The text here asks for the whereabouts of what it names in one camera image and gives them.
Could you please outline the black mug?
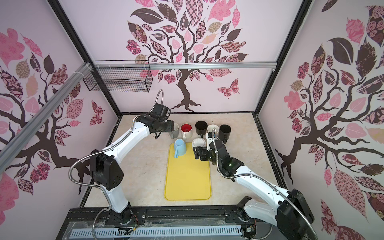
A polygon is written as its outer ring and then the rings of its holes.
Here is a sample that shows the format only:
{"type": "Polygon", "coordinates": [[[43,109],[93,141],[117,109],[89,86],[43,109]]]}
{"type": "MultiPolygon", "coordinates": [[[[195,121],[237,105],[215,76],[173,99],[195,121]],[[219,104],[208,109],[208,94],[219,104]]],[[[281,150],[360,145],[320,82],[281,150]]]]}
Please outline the black mug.
{"type": "Polygon", "coordinates": [[[226,144],[229,140],[232,128],[229,125],[221,125],[219,129],[219,139],[226,144]]]}

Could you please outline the dark green white-bottom mug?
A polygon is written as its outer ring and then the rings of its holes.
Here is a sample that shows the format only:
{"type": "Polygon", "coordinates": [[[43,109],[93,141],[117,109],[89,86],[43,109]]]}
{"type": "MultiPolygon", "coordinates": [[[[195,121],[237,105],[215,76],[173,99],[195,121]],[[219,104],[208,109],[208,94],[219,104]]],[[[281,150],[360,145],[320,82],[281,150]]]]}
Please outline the dark green white-bottom mug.
{"type": "Polygon", "coordinates": [[[208,124],[205,121],[197,121],[195,123],[195,129],[197,135],[200,136],[200,138],[203,138],[204,135],[207,133],[208,124]]]}

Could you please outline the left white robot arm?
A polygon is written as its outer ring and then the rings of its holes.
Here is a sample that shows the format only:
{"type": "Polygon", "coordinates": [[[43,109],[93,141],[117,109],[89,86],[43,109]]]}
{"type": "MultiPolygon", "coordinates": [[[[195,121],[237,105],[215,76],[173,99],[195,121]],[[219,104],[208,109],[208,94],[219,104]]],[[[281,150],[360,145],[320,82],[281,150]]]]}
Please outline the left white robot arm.
{"type": "Polygon", "coordinates": [[[172,133],[174,122],[169,120],[171,109],[155,104],[150,112],[134,118],[131,128],[110,146],[100,152],[93,151],[90,157],[92,178],[102,188],[111,209],[121,214],[130,205],[125,197],[121,182],[124,172],[121,163],[126,155],[144,138],[155,134],[172,133]]]}

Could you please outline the cream white mug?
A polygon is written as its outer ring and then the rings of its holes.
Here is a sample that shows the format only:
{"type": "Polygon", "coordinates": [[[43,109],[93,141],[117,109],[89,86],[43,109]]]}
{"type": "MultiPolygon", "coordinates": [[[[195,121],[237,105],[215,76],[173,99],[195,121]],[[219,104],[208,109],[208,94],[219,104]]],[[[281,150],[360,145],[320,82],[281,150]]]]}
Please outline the cream white mug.
{"type": "Polygon", "coordinates": [[[187,141],[193,136],[193,126],[191,124],[182,124],[180,130],[182,132],[181,138],[184,141],[187,141]]]}

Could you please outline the pale pink mug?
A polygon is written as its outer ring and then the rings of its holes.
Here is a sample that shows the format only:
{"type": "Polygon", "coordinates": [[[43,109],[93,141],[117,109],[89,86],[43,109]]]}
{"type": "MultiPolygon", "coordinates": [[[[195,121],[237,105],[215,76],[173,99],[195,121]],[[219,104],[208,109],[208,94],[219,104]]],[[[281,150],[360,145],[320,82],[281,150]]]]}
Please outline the pale pink mug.
{"type": "Polygon", "coordinates": [[[208,128],[207,128],[207,132],[208,133],[215,132],[215,134],[218,134],[219,130],[220,130],[220,128],[217,125],[214,125],[214,124],[208,125],[208,128]]]}

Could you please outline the grey mug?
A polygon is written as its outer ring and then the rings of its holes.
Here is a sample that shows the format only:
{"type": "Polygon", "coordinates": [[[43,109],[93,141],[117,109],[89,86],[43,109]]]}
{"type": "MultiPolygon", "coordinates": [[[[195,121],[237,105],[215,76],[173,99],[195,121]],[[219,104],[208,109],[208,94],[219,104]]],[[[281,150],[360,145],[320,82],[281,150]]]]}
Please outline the grey mug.
{"type": "Polygon", "coordinates": [[[174,122],[173,132],[169,133],[171,139],[177,139],[179,137],[179,125],[174,122]]]}

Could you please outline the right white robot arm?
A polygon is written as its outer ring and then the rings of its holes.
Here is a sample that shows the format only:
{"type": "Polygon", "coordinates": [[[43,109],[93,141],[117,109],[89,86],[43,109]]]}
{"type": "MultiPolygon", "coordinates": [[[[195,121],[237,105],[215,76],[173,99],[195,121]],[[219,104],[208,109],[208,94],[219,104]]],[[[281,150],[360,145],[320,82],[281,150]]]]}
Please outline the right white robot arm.
{"type": "Polygon", "coordinates": [[[243,162],[230,156],[220,140],[211,142],[209,147],[193,147],[193,151],[196,159],[216,166],[223,178],[246,187],[264,200],[259,203],[247,198],[240,206],[246,217],[277,227],[288,240],[302,240],[308,234],[314,240],[319,238],[312,226],[314,215],[300,191],[289,191],[260,177],[243,162]]]}

